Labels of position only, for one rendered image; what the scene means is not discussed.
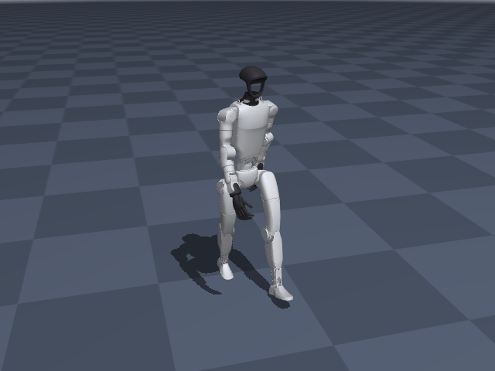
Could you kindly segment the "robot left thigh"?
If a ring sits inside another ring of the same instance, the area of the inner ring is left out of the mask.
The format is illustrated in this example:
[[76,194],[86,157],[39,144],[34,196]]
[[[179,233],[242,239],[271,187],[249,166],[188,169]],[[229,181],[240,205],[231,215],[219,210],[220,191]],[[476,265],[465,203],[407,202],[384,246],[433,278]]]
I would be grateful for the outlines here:
[[262,228],[261,235],[265,242],[272,242],[275,232],[279,231],[281,225],[281,208],[278,185],[275,175],[266,170],[258,170],[258,183],[261,189],[261,204],[265,213],[266,226]]

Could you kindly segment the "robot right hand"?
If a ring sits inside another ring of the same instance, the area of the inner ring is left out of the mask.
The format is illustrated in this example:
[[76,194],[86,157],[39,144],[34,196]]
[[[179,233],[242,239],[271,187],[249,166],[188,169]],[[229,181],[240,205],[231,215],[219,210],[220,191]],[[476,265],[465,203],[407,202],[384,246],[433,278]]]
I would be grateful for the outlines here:
[[[233,207],[235,209],[235,213],[237,214],[237,217],[238,219],[240,220],[250,220],[252,219],[251,217],[249,216],[254,216],[253,214],[250,214],[247,209],[245,208],[245,205],[250,207],[250,208],[253,208],[252,205],[248,204],[247,202],[245,202],[243,200],[243,197],[240,196],[241,194],[241,190],[240,190],[240,187],[237,183],[234,183],[233,184],[233,187],[234,187],[234,192],[233,193],[229,193],[230,194],[230,197],[233,198]],[[246,215],[246,214],[247,215]]]

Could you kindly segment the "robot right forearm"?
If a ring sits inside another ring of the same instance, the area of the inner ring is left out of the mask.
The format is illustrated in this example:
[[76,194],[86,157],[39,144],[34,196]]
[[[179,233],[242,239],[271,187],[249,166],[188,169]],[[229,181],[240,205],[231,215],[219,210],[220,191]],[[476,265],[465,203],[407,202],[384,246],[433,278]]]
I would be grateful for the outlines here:
[[227,160],[227,150],[224,147],[220,149],[220,165],[224,171],[224,180],[225,183],[227,184],[227,191],[231,194],[234,192],[233,184],[234,183],[238,184],[238,182],[237,182],[236,172],[234,169],[234,161]]

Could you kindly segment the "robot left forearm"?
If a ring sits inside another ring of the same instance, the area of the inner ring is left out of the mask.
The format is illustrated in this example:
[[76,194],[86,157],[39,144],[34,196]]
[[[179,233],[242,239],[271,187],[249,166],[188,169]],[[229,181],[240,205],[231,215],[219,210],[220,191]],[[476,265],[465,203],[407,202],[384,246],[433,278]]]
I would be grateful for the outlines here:
[[256,167],[258,167],[258,164],[259,163],[262,163],[263,164],[263,167],[264,167],[264,165],[265,165],[264,164],[264,160],[265,160],[266,152],[267,152],[268,147],[269,147],[270,144],[263,145],[262,146],[261,151],[260,151],[260,154],[254,157],[253,165],[255,165]]

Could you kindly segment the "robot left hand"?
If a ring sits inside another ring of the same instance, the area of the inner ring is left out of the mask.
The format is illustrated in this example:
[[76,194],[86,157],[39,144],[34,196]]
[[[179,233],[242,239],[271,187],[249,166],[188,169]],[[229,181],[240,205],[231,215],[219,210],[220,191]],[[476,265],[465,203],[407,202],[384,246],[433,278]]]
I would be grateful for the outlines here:
[[[257,168],[258,168],[258,170],[263,170],[263,164],[259,163]],[[254,191],[256,188],[257,188],[257,186],[253,185],[251,188],[248,188],[247,190]]]

